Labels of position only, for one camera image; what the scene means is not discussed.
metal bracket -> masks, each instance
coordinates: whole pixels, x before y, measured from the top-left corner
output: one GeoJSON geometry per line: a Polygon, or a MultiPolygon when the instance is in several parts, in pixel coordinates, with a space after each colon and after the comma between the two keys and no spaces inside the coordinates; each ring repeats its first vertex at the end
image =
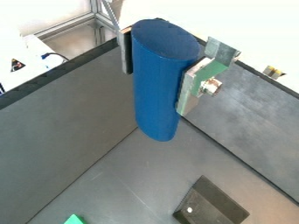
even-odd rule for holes
{"type": "Polygon", "coordinates": [[[183,72],[182,91],[176,103],[176,112],[182,116],[196,107],[203,93],[215,95],[219,92],[222,83],[212,78],[228,69],[239,51],[210,37],[204,53],[212,59],[200,58],[183,72]]]}
{"type": "Polygon", "coordinates": [[[103,0],[101,3],[105,6],[107,14],[116,29],[116,41],[122,51],[123,72],[124,74],[131,74],[134,72],[131,26],[120,30],[118,19],[108,4],[108,0],[103,0]]]}

black surface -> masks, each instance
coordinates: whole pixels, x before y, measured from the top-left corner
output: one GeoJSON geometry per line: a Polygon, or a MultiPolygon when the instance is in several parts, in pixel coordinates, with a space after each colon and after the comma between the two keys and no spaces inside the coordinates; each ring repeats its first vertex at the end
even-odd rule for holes
{"type": "Polygon", "coordinates": [[[248,212],[202,176],[176,208],[174,217],[182,224],[239,224],[248,217],[248,212]]]}
{"type": "Polygon", "coordinates": [[[24,224],[136,128],[132,76],[122,73],[120,49],[112,43],[71,60],[67,70],[40,76],[40,86],[27,83],[9,92],[13,99],[5,98],[1,224],[24,224]]]}

gray floor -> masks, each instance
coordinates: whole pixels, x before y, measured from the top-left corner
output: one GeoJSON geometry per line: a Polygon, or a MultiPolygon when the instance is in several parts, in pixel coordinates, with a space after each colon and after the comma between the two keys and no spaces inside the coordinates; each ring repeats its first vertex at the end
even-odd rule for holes
{"type": "Polygon", "coordinates": [[[295,224],[299,207],[186,121],[168,143],[138,129],[43,209],[31,224],[178,223],[183,196],[204,175],[248,210],[244,224],[295,224]]]}

gray wall panel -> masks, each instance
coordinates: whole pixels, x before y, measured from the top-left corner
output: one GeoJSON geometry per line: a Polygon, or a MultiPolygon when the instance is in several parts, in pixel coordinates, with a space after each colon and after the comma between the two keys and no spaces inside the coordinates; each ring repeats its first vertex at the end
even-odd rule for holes
{"type": "Polygon", "coordinates": [[[0,223],[25,223],[136,127],[119,49],[0,110],[0,223]]]}
{"type": "Polygon", "coordinates": [[[186,116],[299,201],[299,100],[234,65],[186,116]]]}

metal frame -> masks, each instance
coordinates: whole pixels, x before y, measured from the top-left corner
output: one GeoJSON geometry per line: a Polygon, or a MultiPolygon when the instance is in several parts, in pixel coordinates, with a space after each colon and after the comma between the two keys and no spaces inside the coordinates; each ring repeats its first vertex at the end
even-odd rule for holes
{"type": "MultiPolygon", "coordinates": [[[[92,24],[97,24],[100,26],[110,26],[110,30],[114,30],[114,26],[108,25],[108,18],[105,17],[107,21],[103,23],[97,22],[97,17],[100,16],[100,21],[104,21],[104,19],[101,18],[101,6],[100,6],[100,1],[99,0],[89,0],[89,8],[91,8],[91,12],[68,20],[64,23],[60,23],[57,25],[55,25],[53,27],[39,31],[35,33],[36,37],[40,40],[49,40],[52,38],[55,38],[57,35],[61,35],[65,32],[71,32],[72,30],[77,29],[79,27],[84,26],[84,25],[92,25],[92,24]]],[[[99,32],[96,31],[95,33],[96,35],[96,40],[97,43],[103,43],[101,39],[99,39],[100,35],[99,32]]]]}
{"type": "Polygon", "coordinates": [[[92,25],[92,24],[95,24],[95,14],[89,12],[85,15],[76,17],[61,24],[55,25],[52,28],[35,33],[35,36],[44,41],[56,37],[64,32],[69,32],[71,30],[81,27],[83,25],[92,25]]]}

